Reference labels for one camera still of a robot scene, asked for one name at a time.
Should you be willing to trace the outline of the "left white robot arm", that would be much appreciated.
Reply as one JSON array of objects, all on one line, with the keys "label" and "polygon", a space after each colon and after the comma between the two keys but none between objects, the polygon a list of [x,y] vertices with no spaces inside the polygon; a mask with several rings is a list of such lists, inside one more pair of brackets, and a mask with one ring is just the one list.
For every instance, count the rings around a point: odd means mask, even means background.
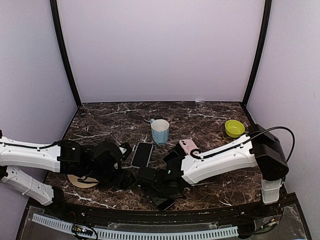
[{"label": "left white robot arm", "polygon": [[128,143],[116,145],[106,140],[97,145],[81,145],[73,140],[58,140],[51,144],[21,142],[0,137],[0,182],[28,196],[67,218],[70,206],[64,202],[64,192],[26,174],[20,167],[73,175],[81,183],[110,183],[125,190],[135,182],[133,173],[122,168],[122,162],[132,152]]}]

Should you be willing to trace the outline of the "pink phone case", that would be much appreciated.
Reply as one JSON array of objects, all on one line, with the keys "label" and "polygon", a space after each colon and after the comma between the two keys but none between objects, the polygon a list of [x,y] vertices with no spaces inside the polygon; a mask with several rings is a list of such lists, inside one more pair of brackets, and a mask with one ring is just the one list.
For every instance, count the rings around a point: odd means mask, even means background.
[{"label": "pink phone case", "polygon": [[199,149],[192,139],[181,139],[179,145],[187,155],[190,155],[192,150]]}]

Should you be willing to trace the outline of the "black phone case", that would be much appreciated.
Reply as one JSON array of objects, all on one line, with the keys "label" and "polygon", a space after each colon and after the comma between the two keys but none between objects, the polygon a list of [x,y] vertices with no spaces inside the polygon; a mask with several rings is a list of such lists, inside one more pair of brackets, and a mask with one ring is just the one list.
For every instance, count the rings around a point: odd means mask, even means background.
[{"label": "black phone case", "polygon": [[151,203],[160,211],[164,212],[175,204],[172,198],[162,198],[158,196],[150,196]]}]

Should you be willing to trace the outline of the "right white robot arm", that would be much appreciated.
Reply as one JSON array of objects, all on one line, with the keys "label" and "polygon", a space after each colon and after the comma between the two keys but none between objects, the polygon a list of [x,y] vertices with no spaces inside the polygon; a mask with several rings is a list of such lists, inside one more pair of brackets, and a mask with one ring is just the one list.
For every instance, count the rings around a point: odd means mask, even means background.
[{"label": "right white robot arm", "polygon": [[255,213],[266,217],[274,210],[289,172],[290,157],[285,156],[280,140],[271,133],[278,129],[264,129],[253,124],[247,134],[226,145],[206,152],[194,149],[189,155],[169,159],[165,169],[140,168],[138,182],[157,197],[168,199],[205,179],[238,169],[259,167],[262,201],[255,205]]}]

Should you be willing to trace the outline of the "dark smartphone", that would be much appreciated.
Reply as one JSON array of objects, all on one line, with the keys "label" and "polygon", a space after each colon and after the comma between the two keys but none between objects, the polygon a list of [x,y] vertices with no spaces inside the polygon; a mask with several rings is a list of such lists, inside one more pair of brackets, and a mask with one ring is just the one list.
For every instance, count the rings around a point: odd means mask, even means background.
[{"label": "dark smartphone", "polygon": [[168,198],[168,199],[162,199],[156,207],[160,212],[164,212],[174,204],[175,204],[175,200],[172,198]]},{"label": "dark smartphone", "polygon": [[170,151],[164,158],[163,161],[167,164],[169,160],[179,157],[180,155],[176,151]]}]

